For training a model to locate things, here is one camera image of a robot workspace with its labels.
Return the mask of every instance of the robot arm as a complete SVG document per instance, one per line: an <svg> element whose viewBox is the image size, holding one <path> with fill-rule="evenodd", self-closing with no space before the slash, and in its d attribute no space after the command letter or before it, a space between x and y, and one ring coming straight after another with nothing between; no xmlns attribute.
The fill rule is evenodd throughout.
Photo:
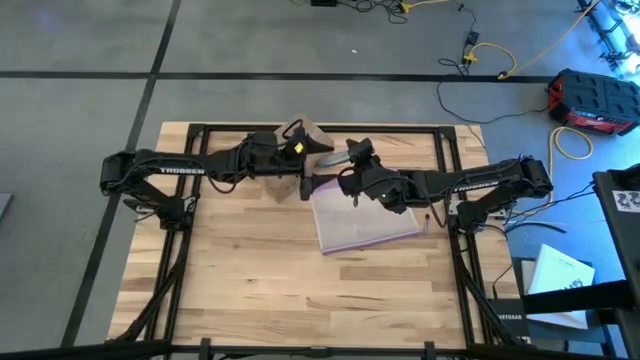
<svg viewBox="0 0 640 360"><path fill-rule="evenodd" d="M205 176L221 193L231 192L246 177L296 175L301 178L300 197L308 200L316 184L305 173L307 155L330 152L333 147L314 141L301 126L285 139L278 144L273 132L256 132L231 149L202 155L151 150L119 152L103 161L100 189L104 195L131 196L133 199L124 201L127 206L154 212L162 229L174 231L184 229L197 199L168 196L145 180L149 175ZM218 188L214 180L232 184L231 189Z"/></svg>
<svg viewBox="0 0 640 360"><path fill-rule="evenodd" d="M364 193L390 211L402 213L407 207L427 207L444 200L448 208L455 193L495 187L476 201L457 205L457 221L464 232L475 232L489 213L510 208L523 197L543 198L552 190L551 180L541 161L530 157L445 173L436 170L391 170L383 167L369 139L350 140L352 167L338 176L345 195Z"/></svg>

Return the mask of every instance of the book cover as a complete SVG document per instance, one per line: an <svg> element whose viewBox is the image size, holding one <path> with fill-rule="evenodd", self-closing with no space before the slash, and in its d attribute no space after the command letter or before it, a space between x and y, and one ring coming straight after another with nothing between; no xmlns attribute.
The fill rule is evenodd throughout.
<svg viewBox="0 0 640 360"><path fill-rule="evenodd" d="M542 244L536 259L528 293L537 294L548 291L590 286L595 270L580 261ZM587 317L584 310L553 314L530 314L527 318L557 325L587 329Z"/></svg>

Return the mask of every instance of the wooden table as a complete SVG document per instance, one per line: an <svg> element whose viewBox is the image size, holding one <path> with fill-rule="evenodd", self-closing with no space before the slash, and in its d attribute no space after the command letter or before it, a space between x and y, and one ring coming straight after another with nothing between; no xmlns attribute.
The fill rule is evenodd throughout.
<svg viewBox="0 0 640 360"><path fill-rule="evenodd" d="M182 152L188 125L164 123L157 150ZM472 128L481 136L478 126ZM456 126L456 132L463 168L486 165L485 151L470 128ZM437 168L433 139L424 134L331 135L336 151L346 148L349 137L369 136L387 167ZM244 136L213 133L209 151L229 148ZM445 155L451 169L450 153ZM175 177L150 181L173 194ZM201 192L174 343L195 345L210 337L217 345L419 348L434 341L438 348L465 347L449 237L435 223L427 235L323 256L311 203L297 195L278 204L253 180L243 181L230 195L217 193L205 181ZM469 195L473 199L482 193ZM442 214L442 203L436 209ZM424 221L426 210L414 213ZM155 217L137 225L109 337L124 331L151 297L163 239ZM478 234L477 243L490 289L511 265L508 247L494 230ZM518 296L512 272L497 289L501 298ZM481 342L477 308L469 299L476 341ZM161 335L166 311L160 313Z"/></svg>

